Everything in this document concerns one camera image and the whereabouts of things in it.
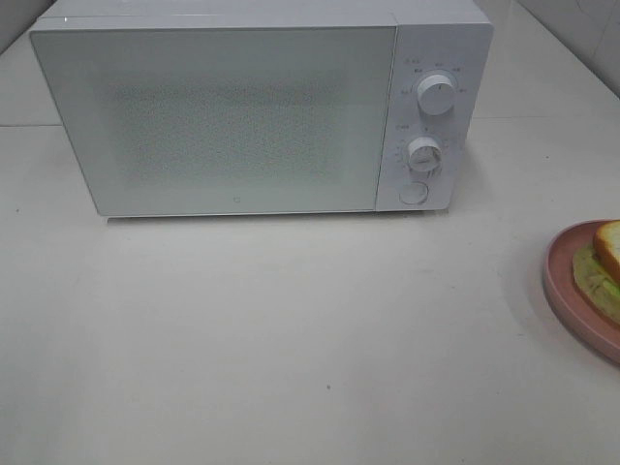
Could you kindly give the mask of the round white door button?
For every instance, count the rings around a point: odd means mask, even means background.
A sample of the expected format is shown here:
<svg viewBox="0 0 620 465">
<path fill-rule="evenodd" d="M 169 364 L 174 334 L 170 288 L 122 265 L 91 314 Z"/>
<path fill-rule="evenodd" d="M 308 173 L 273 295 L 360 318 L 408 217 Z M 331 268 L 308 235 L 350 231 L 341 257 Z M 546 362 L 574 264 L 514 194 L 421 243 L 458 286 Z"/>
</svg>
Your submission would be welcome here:
<svg viewBox="0 0 620 465">
<path fill-rule="evenodd" d="M 399 189 L 399 199 L 408 205 L 420 205 L 427 201 L 429 188 L 424 182 L 411 182 Z"/>
</svg>

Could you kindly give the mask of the toast sandwich with lettuce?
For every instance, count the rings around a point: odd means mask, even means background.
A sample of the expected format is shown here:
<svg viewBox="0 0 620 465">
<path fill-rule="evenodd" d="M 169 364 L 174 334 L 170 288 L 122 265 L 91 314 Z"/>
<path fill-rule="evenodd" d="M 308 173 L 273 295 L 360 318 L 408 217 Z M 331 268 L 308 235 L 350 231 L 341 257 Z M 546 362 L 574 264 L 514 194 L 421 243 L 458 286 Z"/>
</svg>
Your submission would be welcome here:
<svg viewBox="0 0 620 465">
<path fill-rule="evenodd" d="M 619 324 L 619 221 L 599 226 L 592 242 L 573 254 L 573 280 L 586 299 Z"/>
</svg>

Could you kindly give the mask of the pink round plate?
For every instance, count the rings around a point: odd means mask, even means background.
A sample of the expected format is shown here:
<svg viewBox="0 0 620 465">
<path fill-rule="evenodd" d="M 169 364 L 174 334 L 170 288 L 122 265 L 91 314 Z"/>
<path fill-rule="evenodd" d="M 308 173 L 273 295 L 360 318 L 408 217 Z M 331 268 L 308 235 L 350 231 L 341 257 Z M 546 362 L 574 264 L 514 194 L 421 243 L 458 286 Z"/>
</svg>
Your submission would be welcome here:
<svg viewBox="0 0 620 465">
<path fill-rule="evenodd" d="M 577 223 L 558 232 L 542 261 L 547 302 L 562 325 L 580 342 L 610 362 L 619 364 L 619 325 L 604 316 L 574 281 L 573 256 L 590 244 L 606 220 Z"/>
</svg>

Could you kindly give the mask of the lower white timer knob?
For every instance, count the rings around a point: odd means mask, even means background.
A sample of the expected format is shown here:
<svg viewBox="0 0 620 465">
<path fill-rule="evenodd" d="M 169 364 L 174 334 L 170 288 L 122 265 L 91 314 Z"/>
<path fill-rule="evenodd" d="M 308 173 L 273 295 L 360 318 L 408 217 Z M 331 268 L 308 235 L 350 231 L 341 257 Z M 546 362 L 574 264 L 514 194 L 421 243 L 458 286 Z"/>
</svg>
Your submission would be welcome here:
<svg viewBox="0 0 620 465">
<path fill-rule="evenodd" d="M 407 165 L 412 171 L 432 172 L 441 166 L 442 150 L 431 137 L 413 139 L 407 145 Z"/>
</svg>

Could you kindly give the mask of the upper white power knob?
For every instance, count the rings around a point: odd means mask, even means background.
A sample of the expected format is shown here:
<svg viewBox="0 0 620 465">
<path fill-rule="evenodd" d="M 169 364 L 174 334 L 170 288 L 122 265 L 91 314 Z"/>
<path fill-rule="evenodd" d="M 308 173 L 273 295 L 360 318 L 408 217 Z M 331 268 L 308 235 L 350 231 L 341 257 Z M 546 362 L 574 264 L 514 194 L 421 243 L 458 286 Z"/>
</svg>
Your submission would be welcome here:
<svg viewBox="0 0 620 465">
<path fill-rule="evenodd" d="M 436 71 L 421 79 L 417 85 L 418 106 L 431 116 L 438 116 L 452 109 L 456 94 L 456 81 L 445 71 Z"/>
</svg>

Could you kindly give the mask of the white microwave door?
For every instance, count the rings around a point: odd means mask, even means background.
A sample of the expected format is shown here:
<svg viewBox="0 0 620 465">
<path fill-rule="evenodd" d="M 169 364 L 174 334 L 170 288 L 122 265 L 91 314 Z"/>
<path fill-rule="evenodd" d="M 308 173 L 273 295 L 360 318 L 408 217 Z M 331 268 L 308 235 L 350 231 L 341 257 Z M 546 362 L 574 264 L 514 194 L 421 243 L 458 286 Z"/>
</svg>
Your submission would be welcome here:
<svg viewBox="0 0 620 465">
<path fill-rule="evenodd" d="M 98 213 L 366 211 L 391 27 L 31 36 Z"/>
</svg>

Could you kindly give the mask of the white microwave oven body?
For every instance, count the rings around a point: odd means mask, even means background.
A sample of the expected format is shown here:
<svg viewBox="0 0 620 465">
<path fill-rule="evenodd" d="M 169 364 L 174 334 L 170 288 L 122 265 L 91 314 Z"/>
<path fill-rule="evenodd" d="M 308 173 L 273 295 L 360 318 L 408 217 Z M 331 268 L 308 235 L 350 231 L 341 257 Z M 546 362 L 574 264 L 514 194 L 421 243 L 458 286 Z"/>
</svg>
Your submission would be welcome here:
<svg viewBox="0 0 620 465">
<path fill-rule="evenodd" d="M 374 207 L 185 216 L 444 209 L 450 203 L 494 32 L 489 19 L 471 1 L 58 1 L 36 20 L 29 38 L 46 31 L 361 27 L 395 31 Z M 456 94 L 451 110 L 431 116 L 419 108 L 417 85 L 436 71 L 454 77 Z M 413 171 L 407 165 L 407 145 L 419 137 L 431 137 L 440 144 L 441 166 L 432 172 Z M 427 201 L 402 203 L 399 189 L 416 181 L 428 186 Z"/>
</svg>

